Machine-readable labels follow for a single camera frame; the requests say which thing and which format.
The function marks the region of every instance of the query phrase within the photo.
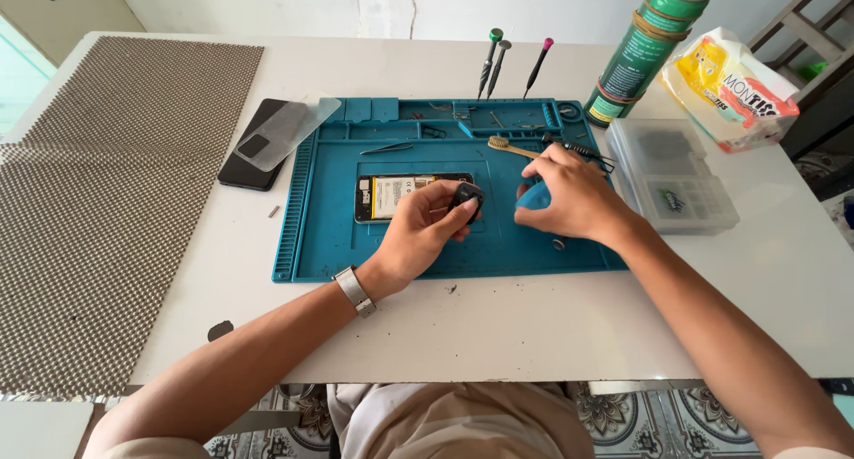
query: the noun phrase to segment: precision screwdriver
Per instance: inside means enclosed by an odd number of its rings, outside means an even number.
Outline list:
[[[546,38],[546,41],[542,43],[540,58],[536,60],[534,71],[531,72],[531,76],[528,77],[528,88],[525,89],[525,95],[522,96],[522,99],[528,96],[528,91],[531,90],[531,86],[534,85],[534,81],[536,81],[536,75],[540,73],[540,66],[542,65],[542,60],[546,58],[546,52],[548,52],[548,49],[552,46],[552,44],[554,44],[554,41],[551,38]]]
[[[483,63],[483,71],[481,71],[481,84],[480,88],[477,89],[477,100],[480,100],[481,94],[483,94],[483,88],[486,87],[486,81],[489,80],[489,71],[492,70],[492,56],[495,55],[495,44],[504,38],[504,31],[499,28],[492,29],[489,31],[489,40],[492,41],[492,44],[489,45],[489,55],[486,56],[486,61]]]
[[[492,95],[492,91],[495,89],[495,83],[498,82],[498,72],[501,71],[501,62],[504,60],[504,53],[513,47],[513,44],[509,40],[502,40],[498,42],[498,47],[501,48],[501,51],[498,53],[498,60],[495,62],[495,70],[492,71],[492,79],[489,80],[489,88],[486,90],[486,100],[489,100],[489,96]]]

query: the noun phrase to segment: green spray can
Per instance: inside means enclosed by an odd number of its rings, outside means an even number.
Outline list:
[[[607,127],[628,115],[709,1],[644,0],[584,106],[592,125]]]

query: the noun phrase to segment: brush bristles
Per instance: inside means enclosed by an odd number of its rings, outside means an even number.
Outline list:
[[[507,147],[508,145],[510,145],[510,140],[507,138],[504,138],[504,137],[499,137],[497,135],[494,135],[494,136],[489,138],[489,144],[494,145],[495,147],[504,148],[504,147]]]

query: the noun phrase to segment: metal mesh mat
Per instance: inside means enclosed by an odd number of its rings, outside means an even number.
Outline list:
[[[0,145],[0,391],[122,392],[263,50],[102,37]]]

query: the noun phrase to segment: clear plastic storage box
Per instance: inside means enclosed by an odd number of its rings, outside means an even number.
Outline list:
[[[616,119],[605,138],[626,203],[659,234],[714,235],[741,220],[690,121]]]

